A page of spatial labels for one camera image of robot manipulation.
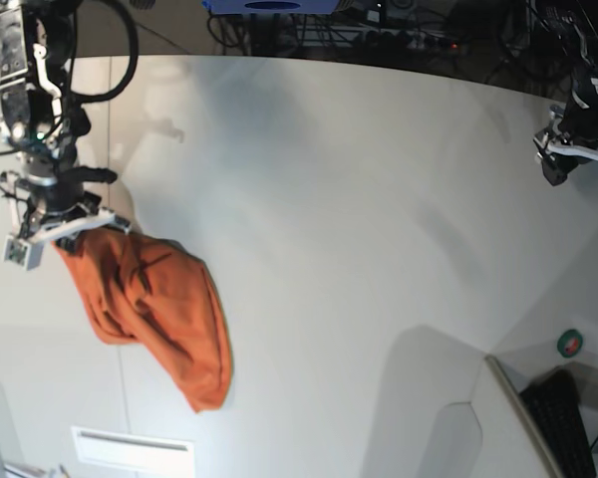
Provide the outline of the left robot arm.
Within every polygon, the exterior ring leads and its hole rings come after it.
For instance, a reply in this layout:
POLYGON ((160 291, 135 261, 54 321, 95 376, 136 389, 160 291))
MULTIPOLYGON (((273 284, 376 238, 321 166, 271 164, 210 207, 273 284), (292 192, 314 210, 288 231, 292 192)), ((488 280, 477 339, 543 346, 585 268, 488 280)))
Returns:
POLYGON ((536 12, 571 65, 564 105, 549 109, 548 125, 533 138, 544 178, 564 183, 578 166, 598 162, 598 2, 538 1, 536 12))

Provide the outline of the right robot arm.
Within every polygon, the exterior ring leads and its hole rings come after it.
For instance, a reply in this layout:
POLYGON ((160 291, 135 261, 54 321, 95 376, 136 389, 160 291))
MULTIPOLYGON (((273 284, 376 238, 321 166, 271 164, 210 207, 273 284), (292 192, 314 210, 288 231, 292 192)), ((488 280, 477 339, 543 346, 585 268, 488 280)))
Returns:
POLYGON ((125 27, 129 61, 115 86, 90 95, 73 89, 80 2, 0 1, 0 133, 20 164, 0 174, 12 223, 3 258, 26 271, 40 265, 50 243, 73 252, 86 231, 131 229, 128 219, 85 187, 113 184, 117 174, 78 161, 77 141, 92 127, 85 106, 120 95, 139 60, 132 15, 119 1, 105 5, 125 27))

